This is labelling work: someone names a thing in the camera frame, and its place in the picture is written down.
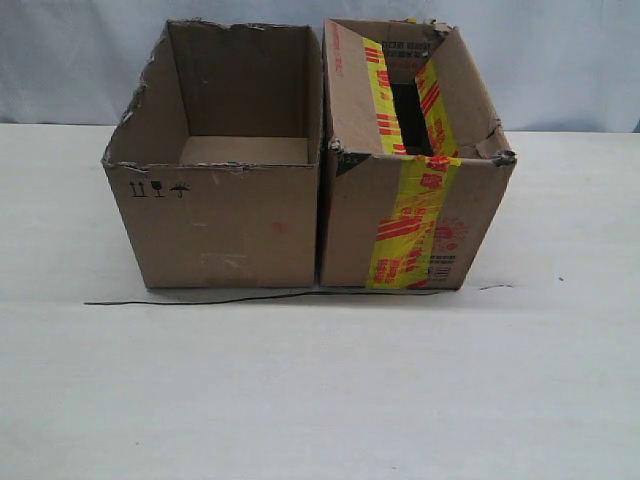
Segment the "cardboard box with yellow tape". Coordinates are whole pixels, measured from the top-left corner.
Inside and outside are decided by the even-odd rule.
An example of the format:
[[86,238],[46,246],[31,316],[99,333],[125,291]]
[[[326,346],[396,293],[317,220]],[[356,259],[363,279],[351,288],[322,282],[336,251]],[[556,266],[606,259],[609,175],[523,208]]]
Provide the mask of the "cardboard box with yellow tape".
[[460,30],[329,19],[320,282],[460,288],[517,159]]

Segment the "open plain cardboard box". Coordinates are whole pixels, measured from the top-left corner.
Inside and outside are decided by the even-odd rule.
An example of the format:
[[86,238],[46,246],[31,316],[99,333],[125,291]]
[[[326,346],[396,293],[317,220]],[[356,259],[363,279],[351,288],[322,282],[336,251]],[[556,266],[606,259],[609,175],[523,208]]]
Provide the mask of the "open plain cardboard box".
[[311,286],[322,139],[311,27],[167,21],[101,161],[146,287]]

